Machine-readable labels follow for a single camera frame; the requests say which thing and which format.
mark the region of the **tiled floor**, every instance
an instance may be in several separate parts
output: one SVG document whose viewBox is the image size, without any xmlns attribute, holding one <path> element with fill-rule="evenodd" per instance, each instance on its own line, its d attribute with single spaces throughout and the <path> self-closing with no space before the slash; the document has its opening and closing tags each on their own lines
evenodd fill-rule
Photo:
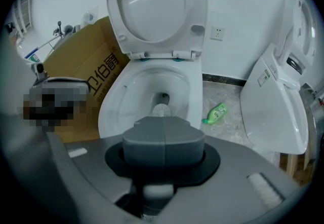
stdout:
<svg viewBox="0 0 324 224">
<path fill-rule="evenodd" d="M 228 106 L 229 112 L 214 125 L 201 124 L 200 129 L 206 135 L 245 145 L 278 167 L 280 153 L 254 146 L 246 135 L 239 102 L 241 90 L 241 86 L 204 82 L 203 117 L 207 117 L 208 112 L 221 102 Z"/>
</svg>

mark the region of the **toilet lid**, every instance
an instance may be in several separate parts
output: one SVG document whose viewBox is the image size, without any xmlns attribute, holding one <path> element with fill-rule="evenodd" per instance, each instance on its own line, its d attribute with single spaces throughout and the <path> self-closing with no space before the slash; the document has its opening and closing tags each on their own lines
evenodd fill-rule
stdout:
<svg viewBox="0 0 324 224">
<path fill-rule="evenodd" d="M 131 59 L 195 59 L 202 52 L 207 0 L 107 0 L 121 51 Z"/>
</svg>

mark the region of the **white wall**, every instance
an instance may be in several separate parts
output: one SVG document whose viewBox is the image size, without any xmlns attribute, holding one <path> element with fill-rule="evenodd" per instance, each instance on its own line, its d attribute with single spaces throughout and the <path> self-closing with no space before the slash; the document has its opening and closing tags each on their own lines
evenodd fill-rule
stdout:
<svg viewBox="0 0 324 224">
<path fill-rule="evenodd" d="M 270 42 L 280 2 L 209 0 L 202 54 L 203 72 L 246 80 L 254 63 Z M 106 0 L 32 0 L 33 25 L 42 39 L 50 39 L 58 20 L 62 21 L 63 26 L 80 24 L 84 13 L 96 6 L 99 7 L 99 18 L 108 15 Z M 212 25 L 226 29 L 222 42 L 209 39 Z M 313 87 L 324 76 L 322 61 L 323 49 L 317 52 L 313 68 L 317 77 L 308 80 Z"/>
</svg>

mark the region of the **wall socket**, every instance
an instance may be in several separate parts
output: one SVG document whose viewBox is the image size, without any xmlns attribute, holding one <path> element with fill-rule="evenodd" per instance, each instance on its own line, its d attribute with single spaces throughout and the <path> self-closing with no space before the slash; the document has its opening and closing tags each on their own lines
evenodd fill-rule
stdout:
<svg viewBox="0 0 324 224">
<path fill-rule="evenodd" d="M 225 29 L 223 27 L 212 26 L 211 39 L 223 41 Z"/>
</svg>

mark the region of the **black baseboard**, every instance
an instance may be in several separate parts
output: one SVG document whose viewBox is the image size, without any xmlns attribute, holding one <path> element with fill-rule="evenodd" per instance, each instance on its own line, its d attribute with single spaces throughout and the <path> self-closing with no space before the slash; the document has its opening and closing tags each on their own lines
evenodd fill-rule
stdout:
<svg viewBox="0 0 324 224">
<path fill-rule="evenodd" d="M 202 74 L 202 80 L 206 82 L 213 82 L 213 83 L 221 83 L 221 84 L 231 84 L 231 85 L 238 85 L 244 86 L 247 81 L 235 79 L 231 77 L 224 77 L 224 76 L 214 76 L 212 74 Z"/>
</svg>

